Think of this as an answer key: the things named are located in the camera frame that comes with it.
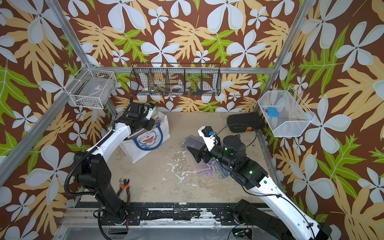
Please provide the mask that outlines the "blue small object in basket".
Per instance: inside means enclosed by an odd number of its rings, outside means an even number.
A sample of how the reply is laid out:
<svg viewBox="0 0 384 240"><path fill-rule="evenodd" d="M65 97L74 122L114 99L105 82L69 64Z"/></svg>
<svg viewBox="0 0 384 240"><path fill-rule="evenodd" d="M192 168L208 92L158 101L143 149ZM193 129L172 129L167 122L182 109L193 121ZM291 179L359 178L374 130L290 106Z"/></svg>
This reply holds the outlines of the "blue small object in basket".
<svg viewBox="0 0 384 240"><path fill-rule="evenodd" d="M266 110L267 114L271 118L277 118L279 116L279 112L276 108L268 107Z"/></svg>

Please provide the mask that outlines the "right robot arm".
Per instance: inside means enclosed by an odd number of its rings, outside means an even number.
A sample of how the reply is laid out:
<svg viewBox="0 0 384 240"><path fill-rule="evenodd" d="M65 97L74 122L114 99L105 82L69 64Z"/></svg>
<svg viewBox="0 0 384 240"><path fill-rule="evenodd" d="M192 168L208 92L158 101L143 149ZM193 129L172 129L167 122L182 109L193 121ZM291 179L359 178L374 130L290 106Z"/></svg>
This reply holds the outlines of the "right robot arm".
<svg viewBox="0 0 384 240"><path fill-rule="evenodd" d="M278 240L328 240L332 229L318 223L300 210L278 188L267 171L246 154L246 145L239 135L221 140L209 126L198 131L204 145L188 151L197 163L213 160L230 173L230 176L249 195L256 196L275 214L271 216L251 203L240 200L233 208L234 218L240 225L256 226Z"/></svg>

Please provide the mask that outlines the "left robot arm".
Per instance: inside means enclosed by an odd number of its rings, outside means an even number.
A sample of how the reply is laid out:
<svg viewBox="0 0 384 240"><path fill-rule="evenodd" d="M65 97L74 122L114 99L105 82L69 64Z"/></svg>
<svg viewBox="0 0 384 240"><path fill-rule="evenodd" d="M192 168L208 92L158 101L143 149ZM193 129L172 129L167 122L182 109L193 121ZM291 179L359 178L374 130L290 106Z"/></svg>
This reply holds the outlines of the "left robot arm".
<svg viewBox="0 0 384 240"><path fill-rule="evenodd" d="M132 134L150 130L155 123L152 115L155 105L135 103L130 100L106 135L85 152L74 156L74 166L65 179L65 193L72 197L90 195L101 205L100 212L116 224L128 220L126 204L111 185L112 173L107 161L115 149Z"/></svg>

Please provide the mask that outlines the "white canvas tote bag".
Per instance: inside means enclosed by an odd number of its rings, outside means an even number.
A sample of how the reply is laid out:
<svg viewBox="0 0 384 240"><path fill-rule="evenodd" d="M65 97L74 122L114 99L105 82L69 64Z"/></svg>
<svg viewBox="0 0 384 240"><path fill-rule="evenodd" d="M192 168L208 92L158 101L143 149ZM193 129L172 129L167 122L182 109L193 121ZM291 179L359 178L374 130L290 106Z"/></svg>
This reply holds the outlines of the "white canvas tote bag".
<svg viewBox="0 0 384 240"><path fill-rule="evenodd" d="M158 149L171 138L168 117L161 112L156 111L156 113L157 119L151 130L144 130L120 144L120 148L132 164Z"/></svg>

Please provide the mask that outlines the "black zippered case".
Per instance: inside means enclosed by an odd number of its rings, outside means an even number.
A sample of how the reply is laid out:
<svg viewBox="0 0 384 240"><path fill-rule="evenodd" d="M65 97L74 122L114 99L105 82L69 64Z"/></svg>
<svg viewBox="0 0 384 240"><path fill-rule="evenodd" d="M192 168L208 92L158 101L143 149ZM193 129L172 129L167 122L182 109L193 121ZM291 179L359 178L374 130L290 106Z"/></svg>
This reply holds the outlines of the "black zippered case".
<svg viewBox="0 0 384 240"><path fill-rule="evenodd" d="M265 123L258 113L245 113L229 116L227 125L232 133L245 133L260 130Z"/></svg>

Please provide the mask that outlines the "orange handled pliers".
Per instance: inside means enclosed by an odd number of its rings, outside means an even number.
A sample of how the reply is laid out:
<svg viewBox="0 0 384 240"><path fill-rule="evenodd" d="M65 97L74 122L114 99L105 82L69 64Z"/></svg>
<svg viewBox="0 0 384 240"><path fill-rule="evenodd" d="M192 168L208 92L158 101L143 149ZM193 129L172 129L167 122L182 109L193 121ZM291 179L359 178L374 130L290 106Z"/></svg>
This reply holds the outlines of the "orange handled pliers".
<svg viewBox="0 0 384 240"><path fill-rule="evenodd" d="M125 190L126 195L127 195L127 202L129 203L131 200L130 185L129 185L130 179L120 179L119 182L120 182L120 186L119 186L119 190L117 192L117 196L120 198L121 193Z"/></svg>

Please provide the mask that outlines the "purple mesh pouch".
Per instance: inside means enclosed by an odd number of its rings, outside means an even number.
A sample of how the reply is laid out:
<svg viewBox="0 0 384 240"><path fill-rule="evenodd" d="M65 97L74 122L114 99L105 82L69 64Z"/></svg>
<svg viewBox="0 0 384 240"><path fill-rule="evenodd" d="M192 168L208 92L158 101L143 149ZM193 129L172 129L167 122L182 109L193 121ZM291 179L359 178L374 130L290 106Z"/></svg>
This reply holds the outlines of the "purple mesh pouch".
<svg viewBox="0 0 384 240"><path fill-rule="evenodd" d="M190 135L185 139L185 142L183 143L182 148L187 151L187 155L189 156L189 159L192 160L192 163L196 169L197 175L198 176L208 175L209 177L211 177L212 174L216 172L215 163L213 163L212 160L210 160L208 164L205 164L203 160L197 163L193 154L191 154L191 152L188 150L188 147L199 150L204 145L205 145L204 141L201 138L197 138L193 135Z"/></svg>

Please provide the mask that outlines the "white mesh basket right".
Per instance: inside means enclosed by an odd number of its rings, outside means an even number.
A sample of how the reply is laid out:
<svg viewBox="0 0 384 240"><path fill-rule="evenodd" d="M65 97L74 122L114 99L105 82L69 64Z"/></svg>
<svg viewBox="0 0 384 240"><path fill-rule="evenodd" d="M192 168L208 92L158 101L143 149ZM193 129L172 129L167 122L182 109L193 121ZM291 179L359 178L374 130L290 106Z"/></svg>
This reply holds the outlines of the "white mesh basket right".
<svg viewBox="0 0 384 240"><path fill-rule="evenodd" d="M300 137L315 119L315 114L293 88L267 91L259 98L258 104L276 138ZM268 107L276 108L279 116L269 117Z"/></svg>

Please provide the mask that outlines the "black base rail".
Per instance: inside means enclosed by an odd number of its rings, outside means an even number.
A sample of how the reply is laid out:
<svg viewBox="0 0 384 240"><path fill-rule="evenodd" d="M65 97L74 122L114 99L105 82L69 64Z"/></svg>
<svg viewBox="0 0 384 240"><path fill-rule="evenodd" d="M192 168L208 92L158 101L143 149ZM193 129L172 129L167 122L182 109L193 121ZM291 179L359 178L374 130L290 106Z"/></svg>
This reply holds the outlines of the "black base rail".
<svg viewBox="0 0 384 240"><path fill-rule="evenodd" d="M234 220L236 203L131 203L125 204L122 217L113 217L106 210L101 212L102 225L139 226L145 221L197 222L207 220L219 225L229 225Z"/></svg>

